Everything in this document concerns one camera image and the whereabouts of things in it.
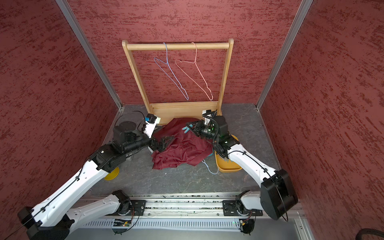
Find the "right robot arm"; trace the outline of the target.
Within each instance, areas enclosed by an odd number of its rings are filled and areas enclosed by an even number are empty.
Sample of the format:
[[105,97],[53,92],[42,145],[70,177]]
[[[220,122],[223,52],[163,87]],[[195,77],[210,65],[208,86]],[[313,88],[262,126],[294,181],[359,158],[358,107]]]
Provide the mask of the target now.
[[271,219],[288,219],[288,211],[298,203],[298,197],[287,171],[276,170],[263,163],[228,130],[225,117],[212,112],[203,114],[204,119],[189,122],[185,130],[212,142],[213,149],[222,159],[239,165],[257,183],[259,193],[244,191],[236,198],[236,208],[241,215],[251,211],[264,211]]

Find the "teal clothespin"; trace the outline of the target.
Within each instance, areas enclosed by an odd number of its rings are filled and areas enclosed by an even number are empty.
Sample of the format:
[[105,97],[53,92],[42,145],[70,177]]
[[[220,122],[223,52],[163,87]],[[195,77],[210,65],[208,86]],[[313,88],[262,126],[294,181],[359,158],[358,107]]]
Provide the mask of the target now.
[[186,126],[186,127],[183,127],[182,130],[183,130],[184,134],[186,134],[187,132],[189,132],[191,130],[191,127]]

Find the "maroon satin shirt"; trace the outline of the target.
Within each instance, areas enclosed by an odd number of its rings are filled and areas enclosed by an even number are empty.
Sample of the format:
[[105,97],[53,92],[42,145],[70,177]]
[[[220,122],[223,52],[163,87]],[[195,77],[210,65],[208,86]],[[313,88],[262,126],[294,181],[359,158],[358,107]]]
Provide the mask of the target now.
[[176,168],[182,164],[196,166],[213,153],[211,143],[197,137],[192,131],[185,132],[187,123],[197,120],[196,118],[174,118],[154,133],[154,137],[159,141],[163,137],[174,137],[165,151],[152,153],[154,170]]

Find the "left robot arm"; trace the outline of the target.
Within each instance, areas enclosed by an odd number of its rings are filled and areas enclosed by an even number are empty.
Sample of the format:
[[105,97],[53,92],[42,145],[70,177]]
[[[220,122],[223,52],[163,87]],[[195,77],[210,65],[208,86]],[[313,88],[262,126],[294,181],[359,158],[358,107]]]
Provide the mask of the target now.
[[134,122],[122,122],[113,129],[113,140],[97,149],[82,168],[47,199],[19,211],[18,217],[30,240],[64,240],[86,223],[109,214],[132,214],[131,200],[122,190],[74,209],[73,205],[97,182],[105,178],[129,157],[144,148],[163,152],[173,136],[156,139],[156,123],[145,122],[142,131]]

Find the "pink wire hanger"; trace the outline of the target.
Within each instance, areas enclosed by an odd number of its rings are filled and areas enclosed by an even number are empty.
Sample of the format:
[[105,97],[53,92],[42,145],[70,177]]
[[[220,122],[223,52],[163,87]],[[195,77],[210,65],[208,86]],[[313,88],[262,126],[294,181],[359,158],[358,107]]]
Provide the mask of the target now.
[[203,75],[198,65],[198,48],[197,44],[193,43],[195,48],[195,55],[192,60],[175,60],[177,68],[190,80],[192,81],[208,98],[209,101],[214,100],[213,92],[210,88],[208,81]]

